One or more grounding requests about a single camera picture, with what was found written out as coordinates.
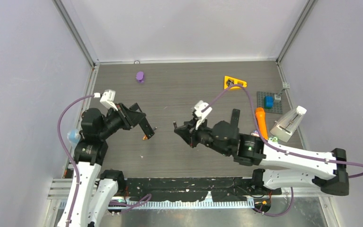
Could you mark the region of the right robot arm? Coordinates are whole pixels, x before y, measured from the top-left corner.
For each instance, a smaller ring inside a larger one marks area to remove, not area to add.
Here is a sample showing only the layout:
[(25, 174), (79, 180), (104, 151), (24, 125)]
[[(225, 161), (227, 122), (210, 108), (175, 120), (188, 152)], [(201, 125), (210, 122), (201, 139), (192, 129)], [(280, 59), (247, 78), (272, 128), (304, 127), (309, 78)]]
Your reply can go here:
[(197, 127), (191, 120), (175, 126), (174, 132), (191, 148), (202, 144), (223, 156), (232, 156), (240, 165), (259, 166), (251, 181), (251, 189), (257, 194), (282, 187), (314, 187), (335, 196), (349, 194), (346, 166), (340, 164), (346, 160), (343, 149), (314, 152), (263, 142), (240, 133), (237, 123), (226, 121), (209, 128), (205, 122)]

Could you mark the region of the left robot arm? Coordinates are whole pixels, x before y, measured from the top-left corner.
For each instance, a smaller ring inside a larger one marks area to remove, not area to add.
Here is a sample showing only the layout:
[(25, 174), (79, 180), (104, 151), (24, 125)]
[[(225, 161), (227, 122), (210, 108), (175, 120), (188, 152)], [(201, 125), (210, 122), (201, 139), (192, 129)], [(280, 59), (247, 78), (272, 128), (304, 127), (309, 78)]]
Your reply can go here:
[(112, 197), (126, 190), (124, 174), (119, 170), (102, 171), (108, 150), (106, 140), (118, 130), (131, 130), (139, 125), (150, 139), (154, 130), (138, 103), (123, 103), (109, 108), (106, 115), (97, 108), (82, 113), (81, 139), (74, 151), (74, 173), (65, 210), (59, 227), (99, 226)]

